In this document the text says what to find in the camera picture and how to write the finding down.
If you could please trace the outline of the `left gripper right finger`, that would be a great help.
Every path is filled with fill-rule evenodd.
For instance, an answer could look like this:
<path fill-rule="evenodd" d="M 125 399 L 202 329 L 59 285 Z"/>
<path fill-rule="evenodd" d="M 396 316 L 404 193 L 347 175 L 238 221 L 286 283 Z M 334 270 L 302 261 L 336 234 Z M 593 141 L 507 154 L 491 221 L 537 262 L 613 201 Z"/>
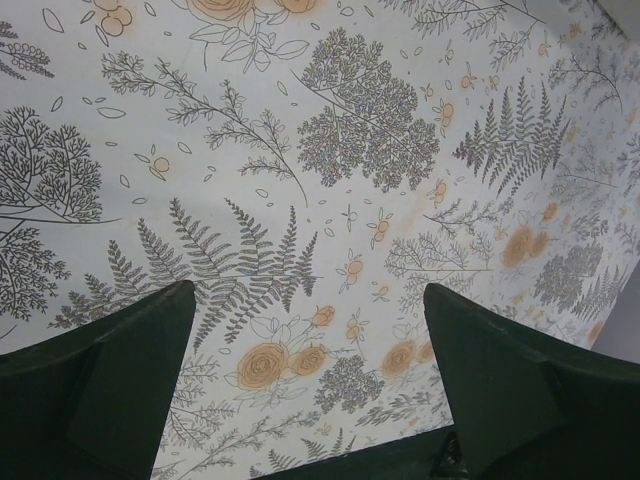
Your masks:
<path fill-rule="evenodd" d="M 472 479 L 636 479 L 639 367 L 430 283 L 424 313 Z"/>

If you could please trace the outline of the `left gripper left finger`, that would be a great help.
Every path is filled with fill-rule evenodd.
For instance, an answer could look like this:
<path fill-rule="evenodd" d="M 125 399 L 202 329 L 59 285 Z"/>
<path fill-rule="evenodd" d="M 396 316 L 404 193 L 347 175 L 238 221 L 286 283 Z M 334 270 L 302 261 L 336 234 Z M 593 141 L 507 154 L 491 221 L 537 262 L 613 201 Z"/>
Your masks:
<path fill-rule="evenodd" d="M 2 478 L 150 478 L 194 316 L 178 281 L 2 355 Z"/>

